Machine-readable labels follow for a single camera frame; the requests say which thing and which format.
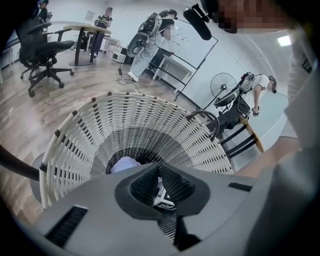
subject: black office chair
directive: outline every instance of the black office chair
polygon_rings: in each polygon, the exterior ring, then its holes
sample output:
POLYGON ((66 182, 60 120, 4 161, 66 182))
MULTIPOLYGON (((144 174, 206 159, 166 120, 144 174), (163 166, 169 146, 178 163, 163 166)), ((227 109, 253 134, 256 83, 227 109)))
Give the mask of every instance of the black office chair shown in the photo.
POLYGON ((33 17, 26 20, 17 30, 16 34, 20 40, 21 49, 19 54, 20 62, 32 72, 39 67, 46 67, 46 69, 34 76, 31 76, 29 87, 29 96, 35 96, 32 90, 45 77, 52 77, 58 81, 59 87, 65 87, 61 79, 56 75, 59 72, 69 71, 73 76, 75 73, 71 68, 54 68, 53 65, 57 63, 56 55, 74 45, 74 41, 62 41, 62 35, 71 29, 63 29, 56 31, 58 34, 58 41, 48 42, 47 35, 43 34, 43 29, 51 26, 50 22, 40 24, 38 17, 33 17))

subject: electric fan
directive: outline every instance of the electric fan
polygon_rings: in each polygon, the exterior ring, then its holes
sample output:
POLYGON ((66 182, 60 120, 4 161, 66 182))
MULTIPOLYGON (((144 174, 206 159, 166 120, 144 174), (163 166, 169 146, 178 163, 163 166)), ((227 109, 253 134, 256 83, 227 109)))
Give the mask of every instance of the electric fan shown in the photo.
POLYGON ((210 84, 210 89, 214 98, 203 110, 210 107, 213 102, 228 95, 236 86, 237 82, 232 75, 228 73, 219 73, 215 75, 210 84))

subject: white cloth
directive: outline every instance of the white cloth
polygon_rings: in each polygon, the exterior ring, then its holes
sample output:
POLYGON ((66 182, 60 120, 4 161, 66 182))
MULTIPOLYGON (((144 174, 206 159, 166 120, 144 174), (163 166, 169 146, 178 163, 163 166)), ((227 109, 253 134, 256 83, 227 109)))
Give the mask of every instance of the white cloth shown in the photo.
POLYGON ((140 165, 141 164, 137 162, 135 159, 129 156, 125 156, 125 157, 122 157, 118 162, 116 162, 116 164, 111 168, 110 173, 115 174, 123 170, 140 166, 140 165))
POLYGON ((258 85, 262 86, 262 92, 259 97, 259 100, 261 100, 261 98, 263 97, 263 95, 266 92, 266 89, 267 89, 269 82, 270 82, 270 80, 265 74, 259 74, 253 79, 252 90, 242 96, 242 98, 248 104, 250 109, 254 108, 254 106, 255 106, 255 88, 258 85))
POLYGON ((157 54, 159 47, 163 44, 164 40, 165 39, 160 33, 150 36, 145 47, 143 47, 138 55, 135 56, 130 72, 138 78, 157 54))
MULTIPOLYGON (((310 71, 308 70, 309 61, 303 50, 302 40, 294 38, 291 36, 292 43, 292 58, 291 58, 291 70, 289 73, 288 81, 288 102, 289 105, 293 103, 293 100, 301 91, 304 83, 308 80, 310 76, 310 71)), ((295 129, 289 121, 286 122, 280 137, 290 137, 298 138, 295 129)))

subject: black cable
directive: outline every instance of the black cable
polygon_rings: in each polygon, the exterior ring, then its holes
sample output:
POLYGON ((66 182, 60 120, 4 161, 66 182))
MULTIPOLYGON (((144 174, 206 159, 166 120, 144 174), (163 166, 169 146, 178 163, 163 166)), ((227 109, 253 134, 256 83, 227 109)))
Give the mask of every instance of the black cable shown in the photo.
POLYGON ((120 78, 120 79, 118 80, 118 84, 120 84, 120 85, 122 85, 122 86, 126 86, 126 85, 128 85, 128 84, 132 84, 132 85, 135 86, 136 90, 137 90, 140 94, 142 94, 142 93, 139 91, 137 85, 136 85, 134 82, 129 82, 128 79, 126 79, 126 78, 123 77, 122 72, 121 72, 120 76, 121 76, 122 78, 120 78))

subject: whiteboard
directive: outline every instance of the whiteboard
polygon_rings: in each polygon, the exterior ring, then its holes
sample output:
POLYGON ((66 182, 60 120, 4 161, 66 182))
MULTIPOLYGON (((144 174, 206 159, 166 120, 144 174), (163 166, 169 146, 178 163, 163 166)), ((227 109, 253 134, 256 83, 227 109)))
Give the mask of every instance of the whiteboard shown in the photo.
POLYGON ((203 40, 193 26, 181 20, 175 20, 174 27, 171 40, 166 40, 161 48, 173 52, 197 68, 217 40, 203 40))

